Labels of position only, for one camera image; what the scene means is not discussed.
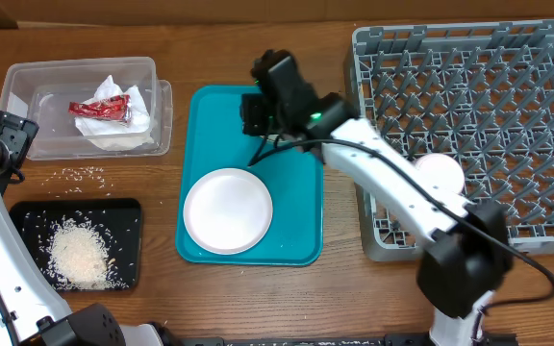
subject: clear plastic container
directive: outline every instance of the clear plastic container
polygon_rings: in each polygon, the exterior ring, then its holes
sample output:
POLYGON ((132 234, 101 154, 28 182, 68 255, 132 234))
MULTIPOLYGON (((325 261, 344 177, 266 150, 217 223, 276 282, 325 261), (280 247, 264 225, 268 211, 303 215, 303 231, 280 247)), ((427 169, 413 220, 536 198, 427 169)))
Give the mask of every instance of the clear plastic container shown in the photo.
POLYGON ((38 135, 27 155, 31 160, 156 156, 165 154, 170 145, 171 92, 168 82, 164 85, 158 81, 155 63, 146 57, 17 63, 8 69, 0 110, 26 117, 39 125, 38 135), (76 128, 74 115, 67 112, 69 103, 93 97, 109 75, 122 90, 138 86, 151 118, 146 131, 83 136, 76 128), (165 96, 169 105, 163 102, 164 92, 169 92, 165 96), (147 136, 153 142, 125 151, 103 150, 91 142, 92 139, 125 140, 147 136))

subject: white rice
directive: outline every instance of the white rice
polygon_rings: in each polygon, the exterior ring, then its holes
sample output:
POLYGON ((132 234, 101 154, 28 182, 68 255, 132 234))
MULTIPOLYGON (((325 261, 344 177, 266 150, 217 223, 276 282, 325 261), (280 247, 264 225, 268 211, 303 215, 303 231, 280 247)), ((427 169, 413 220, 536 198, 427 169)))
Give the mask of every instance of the white rice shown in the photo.
POLYGON ((127 288, 113 271, 115 259, 109 259, 110 246, 90 221, 77 224, 63 219, 63 224, 54 223, 51 231, 49 245, 44 248, 50 260, 42 272, 57 279, 56 289, 127 288))

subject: dish rack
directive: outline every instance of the dish rack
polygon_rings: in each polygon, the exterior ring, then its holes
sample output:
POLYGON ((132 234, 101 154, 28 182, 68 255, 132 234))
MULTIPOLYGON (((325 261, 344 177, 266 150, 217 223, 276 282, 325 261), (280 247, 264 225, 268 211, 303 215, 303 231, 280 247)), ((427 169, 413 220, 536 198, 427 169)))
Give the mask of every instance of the dish rack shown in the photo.
MULTIPOLYGON (((410 161, 443 153, 464 196, 499 202, 510 243, 554 254, 554 20, 364 27, 345 62, 348 97, 410 161)), ((357 186, 372 260, 414 260, 415 238, 357 186)))

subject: white paper plate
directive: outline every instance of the white paper plate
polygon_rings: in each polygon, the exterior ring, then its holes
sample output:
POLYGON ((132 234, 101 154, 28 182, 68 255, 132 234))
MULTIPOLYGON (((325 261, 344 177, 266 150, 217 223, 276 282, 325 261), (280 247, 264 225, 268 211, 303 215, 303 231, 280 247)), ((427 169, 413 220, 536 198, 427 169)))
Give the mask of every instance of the white paper plate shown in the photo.
POLYGON ((266 186, 253 174, 224 168, 200 178, 183 206, 189 236, 220 255, 249 250, 266 234, 273 204, 266 186))

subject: paper towel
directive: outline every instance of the paper towel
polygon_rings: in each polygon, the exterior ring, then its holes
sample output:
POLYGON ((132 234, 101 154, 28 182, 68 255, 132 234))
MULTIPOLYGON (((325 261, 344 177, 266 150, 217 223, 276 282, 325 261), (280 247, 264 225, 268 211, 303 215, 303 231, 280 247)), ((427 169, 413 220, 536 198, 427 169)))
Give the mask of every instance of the paper towel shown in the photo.
MULTIPOLYGON (((99 100, 110 98, 116 95, 130 95, 129 107, 132 113, 132 119, 129 125, 124 125, 116 121, 96 120, 77 116, 74 119, 76 128, 83 136, 102 136, 102 135, 121 135, 143 133, 151 126, 151 117, 144 105, 144 100, 140 95, 139 88, 132 86, 123 92, 121 88, 113 81, 113 76, 108 76, 95 90, 92 98, 83 102, 90 104, 99 100)), ((144 143, 153 143, 150 134, 131 137, 115 137, 104 139, 90 139, 96 147, 108 151, 131 150, 144 143)))

